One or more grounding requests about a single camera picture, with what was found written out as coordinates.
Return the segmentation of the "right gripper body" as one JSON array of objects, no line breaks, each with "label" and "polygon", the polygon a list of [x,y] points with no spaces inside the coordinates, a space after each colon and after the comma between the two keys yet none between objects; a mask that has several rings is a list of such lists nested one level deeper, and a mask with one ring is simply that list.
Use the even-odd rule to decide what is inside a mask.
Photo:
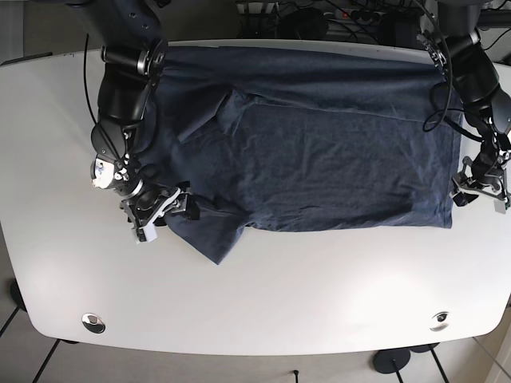
[{"label": "right gripper body", "polygon": [[135,191],[123,199],[120,209],[128,222],[137,227],[165,225],[166,215],[182,215],[184,194],[192,194],[191,184],[183,182],[173,188],[140,182]]}]

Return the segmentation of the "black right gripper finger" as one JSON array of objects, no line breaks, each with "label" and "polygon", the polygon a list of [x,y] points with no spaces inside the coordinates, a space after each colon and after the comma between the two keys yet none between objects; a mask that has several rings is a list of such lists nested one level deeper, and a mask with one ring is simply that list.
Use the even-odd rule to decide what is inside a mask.
[{"label": "black right gripper finger", "polygon": [[199,220],[200,219],[200,208],[196,202],[196,198],[191,194],[184,194],[184,199],[182,203],[182,215],[189,220]]}]

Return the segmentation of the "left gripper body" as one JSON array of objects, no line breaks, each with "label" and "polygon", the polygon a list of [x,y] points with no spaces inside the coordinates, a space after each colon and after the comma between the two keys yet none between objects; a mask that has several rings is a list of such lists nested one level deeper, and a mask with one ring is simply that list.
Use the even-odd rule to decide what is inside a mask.
[{"label": "left gripper body", "polygon": [[456,206],[464,207],[479,196],[493,201],[495,211],[510,209],[510,191],[507,184],[506,164],[498,158],[492,165],[479,157],[462,159],[461,170],[452,178],[450,198]]}]

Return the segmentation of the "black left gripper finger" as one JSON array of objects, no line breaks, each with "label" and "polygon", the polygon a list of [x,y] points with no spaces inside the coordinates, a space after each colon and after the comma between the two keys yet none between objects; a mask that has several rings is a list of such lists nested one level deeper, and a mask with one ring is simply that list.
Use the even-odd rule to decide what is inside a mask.
[{"label": "black left gripper finger", "polygon": [[453,202],[457,207],[464,207],[477,199],[477,195],[457,191],[453,194]]}]

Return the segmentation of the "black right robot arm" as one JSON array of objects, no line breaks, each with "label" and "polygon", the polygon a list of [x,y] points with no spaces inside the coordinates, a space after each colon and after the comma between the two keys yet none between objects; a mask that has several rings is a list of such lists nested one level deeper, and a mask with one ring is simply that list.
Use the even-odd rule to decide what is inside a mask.
[{"label": "black right robot arm", "polygon": [[142,137],[145,110],[158,86],[166,42],[154,6],[165,1],[68,1],[85,30],[101,41],[105,73],[91,115],[91,165],[95,188],[121,197],[120,208],[133,225],[139,243],[157,237],[156,227],[167,214],[198,219],[187,182],[166,187],[145,174],[135,149]]}]

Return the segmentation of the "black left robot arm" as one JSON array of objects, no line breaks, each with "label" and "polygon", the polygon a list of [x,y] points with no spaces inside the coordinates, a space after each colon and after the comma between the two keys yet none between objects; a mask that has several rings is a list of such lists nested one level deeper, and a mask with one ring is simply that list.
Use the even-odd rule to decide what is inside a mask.
[{"label": "black left robot arm", "polygon": [[[442,87],[446,88],[447,101],[432,117],[480,144],[477,156],[464,157],[461,171],[453,176],[451,199],[462,207],[483,195],[494,202],[496,211],[506,213],[510,208],[506,172],[510,161],[510,96],[501,87],[481,45],[477,22],[483,3],[440,1],[435,14],[424,2],[417,5],[433,26],[423,30],[418,40],[445,78]],[[459,96],[465,121],[477,130],[475,133],[447,116],[453,95]]]}]

